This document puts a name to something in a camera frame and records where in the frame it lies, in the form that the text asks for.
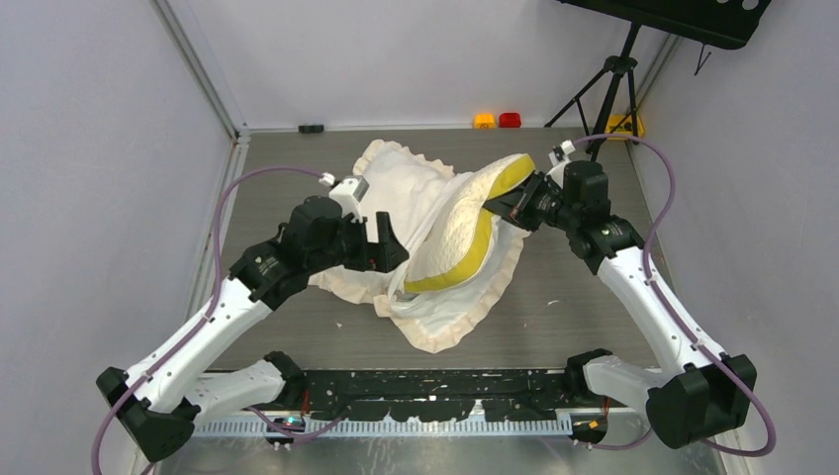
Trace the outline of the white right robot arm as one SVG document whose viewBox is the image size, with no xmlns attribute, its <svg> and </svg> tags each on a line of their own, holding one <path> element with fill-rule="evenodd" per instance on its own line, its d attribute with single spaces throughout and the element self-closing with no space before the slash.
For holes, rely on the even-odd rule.
<svg viewBox="0 0 839 475">
<path fill-rule="evenodd" d="M 535 232 L 565 233 L 572 252 L 619 300 L 653 350 L 656 371 L 598 348 L 567 360 L 565 393 L 578 406 L 609 398 L 644 416 L 656 436 L 681 448 L 742 427 L 757 371 L 745 355 L 731 356 L 700 328 L 644 252 L 634 226 L 611 211 L 600 164 L 557 166 L 562 181 L 531 173 L 512 190 L 485 201 L 487 211 Z"/>
</svg>

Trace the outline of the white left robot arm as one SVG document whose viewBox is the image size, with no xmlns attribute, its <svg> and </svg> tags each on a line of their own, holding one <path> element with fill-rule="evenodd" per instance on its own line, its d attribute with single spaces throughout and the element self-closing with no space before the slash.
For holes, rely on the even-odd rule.
<svg viewBox="0 0 839 475">
<path fill-rule="evenodd" d="M 306 199 L 275 237 L 245 250 L 211 300 L 162 346 L 127 370 L 109 367 L 99 375 L 97 387 L 148 461 L 168 458 L 196 428 L 241 409 L 273 403 L 290 410 L 302 401 L 304 372 L 281 351 L 211 381 L 200 378 L 312 276 L 335 267 L 386 274 L 406 262 L 389 213 L 374 217 L 377 235 L 370 239 L 367 219 L 328 197 Z"/>
</svg>

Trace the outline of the grey pillowcase with cream frill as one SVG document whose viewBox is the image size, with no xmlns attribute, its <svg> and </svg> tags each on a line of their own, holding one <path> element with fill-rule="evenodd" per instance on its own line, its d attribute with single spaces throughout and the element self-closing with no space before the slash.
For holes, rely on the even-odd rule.
<svg viewBox="0 0 839 475">
<path fill-rule="evenodd" d="M 371 142 L 352 167 L 369 185 L 360 210 L 368 218 L 389 213 L 409 257 L 389 273 L 335 267 L 310 285 L 372 305 L 417 349 L 438 353 L 457 345 L 500 301 L 528 236 L 484 204 L 535 170 L 529 154 L 513 153 L 457 173 L 398 142 Z"/>
</svg>

